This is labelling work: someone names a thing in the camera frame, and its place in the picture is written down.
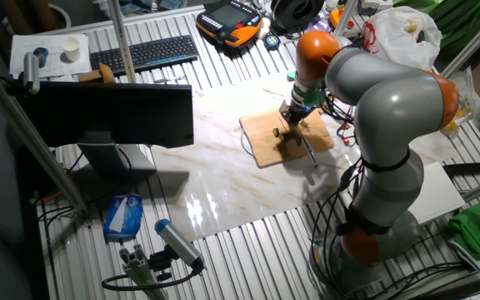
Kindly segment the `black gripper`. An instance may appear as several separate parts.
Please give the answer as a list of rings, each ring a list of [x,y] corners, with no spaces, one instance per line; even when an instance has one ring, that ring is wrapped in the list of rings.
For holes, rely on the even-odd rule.
[[[284,103],[283,119],[287,122],[290,128],[294,128],[311,112],[312,108],[309,106],[304,107],[295,102],[291,102],[289,105]]]

